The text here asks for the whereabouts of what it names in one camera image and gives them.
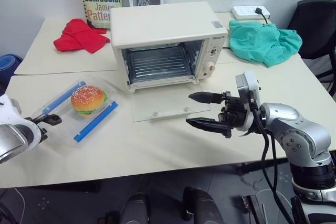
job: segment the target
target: green towel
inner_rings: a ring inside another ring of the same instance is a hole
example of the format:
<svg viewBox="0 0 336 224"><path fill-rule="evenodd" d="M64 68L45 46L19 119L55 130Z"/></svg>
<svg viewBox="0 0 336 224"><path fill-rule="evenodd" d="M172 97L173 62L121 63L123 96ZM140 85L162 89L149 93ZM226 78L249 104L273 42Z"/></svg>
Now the green towel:
<svg viewBox="0 0 336 224"><path fill-rule="evenodd" d="M278 29L275 24L231 20L229 27L233 54L244 60L264 63L267 67L289 59L302 45L295 30Z"/></svg>

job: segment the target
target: blue container lid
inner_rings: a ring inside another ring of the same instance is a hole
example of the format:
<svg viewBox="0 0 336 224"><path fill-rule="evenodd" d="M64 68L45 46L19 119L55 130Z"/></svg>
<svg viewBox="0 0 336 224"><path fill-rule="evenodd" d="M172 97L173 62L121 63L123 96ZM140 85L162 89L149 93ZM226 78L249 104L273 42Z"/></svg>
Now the blue container lid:
<svg viewBox="0 0 336 224"><path fill-rule="evenodd" d="M13 55L3 55L0 57L0 71L11 67L16 58Z"/></svg>

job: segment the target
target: white table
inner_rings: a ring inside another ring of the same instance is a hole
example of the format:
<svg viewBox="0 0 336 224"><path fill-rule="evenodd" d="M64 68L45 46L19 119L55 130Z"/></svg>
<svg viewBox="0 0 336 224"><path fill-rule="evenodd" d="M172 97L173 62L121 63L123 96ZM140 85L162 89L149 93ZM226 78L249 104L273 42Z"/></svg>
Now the white table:
<svg viewBox="0 0 336 224"><path fill-rule="evenodd" d="M229 21L234 19L231 13L217 13L217 16L227 29ZM105 44L94 54L85 50L58 52L53 41L61 36L67 22L69 20L46 19L15 74L72 73L119 69L110 43ZM110 31L108 31L104 36L110 38L110 35ZM228 62L239 62L239 59L233 56L229 49L223 49L218 63Z"/></svg>
<svg viewBox="0 0 336 224"><path fill-rule="evenodd" d="M261 102L281 102L298 109L303 116L323 125L331 134L331 149L336 149L336 103L310 72L298 54L288 61L266 68L263 65L220 63L211 78L201 81L203 91L230 90L238 95L235 75L253 69L260 81ZM7 94L16 99L23 116L62 92L83 73L14 76ZM117 87L122 87L118 71L92 72ZM174 92L175 85L168 86ZM230 139L191 127L183 117L133 123L131 98L120 92L121 103L82 142L58 140L50 136L29 152L23 152L0 165L0 188L68 183L164 170L211 166L260 160L264 140L261 135L239 137L233 130ZM192 114L217 118L221 106ZM277 144L278 157L285 153Z"/></svg>

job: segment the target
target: plastic food container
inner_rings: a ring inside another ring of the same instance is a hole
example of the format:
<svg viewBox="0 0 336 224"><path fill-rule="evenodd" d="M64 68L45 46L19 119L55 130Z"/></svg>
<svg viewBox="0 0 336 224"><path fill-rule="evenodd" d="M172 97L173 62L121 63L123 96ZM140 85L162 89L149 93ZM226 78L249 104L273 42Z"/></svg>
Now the plastic food container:
<svg viewBox="0 0 336 224"><path fill-rule="evenodd" d="M95 86L101 89L107 96L105 102L87 118L76 112L72 108L70 101L72 93L84 85ZM58 125L50 126L52 127L52 131L56 130L62 137L70 137L76 142L80 142L118 107L115 94L116 91L113 85L101 78L85 75L35 112L34 117L41 114L56 114L60 116L62 122Z"/></svg>

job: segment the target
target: hamburger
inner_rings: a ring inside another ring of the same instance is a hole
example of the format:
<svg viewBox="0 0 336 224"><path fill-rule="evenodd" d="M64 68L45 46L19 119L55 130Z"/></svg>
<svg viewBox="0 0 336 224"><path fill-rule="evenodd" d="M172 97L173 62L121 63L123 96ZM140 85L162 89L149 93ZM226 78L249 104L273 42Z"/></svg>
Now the hamburger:
<svg viewBox="0 0 336 224"><path fill-rule="evenodd" d="M107 99L108 97L101 89L91 85L84 85L72 93L71 105L77 113L88 117Z"/></svg>

